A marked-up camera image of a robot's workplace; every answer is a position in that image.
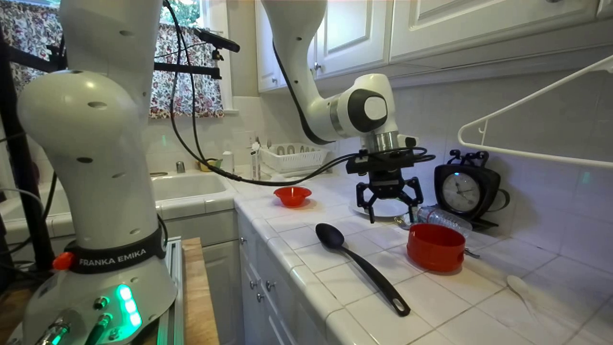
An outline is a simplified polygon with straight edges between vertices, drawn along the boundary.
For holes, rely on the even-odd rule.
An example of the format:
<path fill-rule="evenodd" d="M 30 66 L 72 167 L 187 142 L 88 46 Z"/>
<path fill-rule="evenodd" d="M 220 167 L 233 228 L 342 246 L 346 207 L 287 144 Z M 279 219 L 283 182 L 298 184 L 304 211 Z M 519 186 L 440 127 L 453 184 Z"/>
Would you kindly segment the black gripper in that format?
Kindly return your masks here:
<path fill-rule="evenodd" d="M 402 171 L 432 159 L 434 156 L 425 148 L 379 154 L 360 150 L 346 163 L 348 175 L 367 177 L 365 182 L 356 184 L 356 205 L 373 221 L 373 204 L 377 200 L 400 200 L 407 207 L 409 221 L 415 221 L 417 207 L 423 204 L 421 184 L 417 179 L 404 179 Z"/>

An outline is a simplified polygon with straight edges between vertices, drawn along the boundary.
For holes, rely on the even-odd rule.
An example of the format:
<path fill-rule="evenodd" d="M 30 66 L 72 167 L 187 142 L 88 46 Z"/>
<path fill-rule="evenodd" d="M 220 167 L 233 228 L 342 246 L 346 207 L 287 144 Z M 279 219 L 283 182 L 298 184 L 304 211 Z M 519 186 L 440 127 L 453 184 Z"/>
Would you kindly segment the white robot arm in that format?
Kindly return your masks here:
<path fill-rule="evenodd" d="M 361 140 L 346 163 L 369 179 L 356 188 L 356 204 L 417 205 L 419 184 L 402 171 L 427 156 L 398 133 L 388 79 L 371 73 L 319 96 L 306 52 L 325 0 L 262 6 L 304 135 L 315 144 Z M 76 234 L 30 297 L 20 345 L 126 345 L 178 297 L 139 140 L 158 18 L 160 0 L 61 0 L 66 67 L 34 79 L 17 98 L 19 121 L 57 173 Z"/>

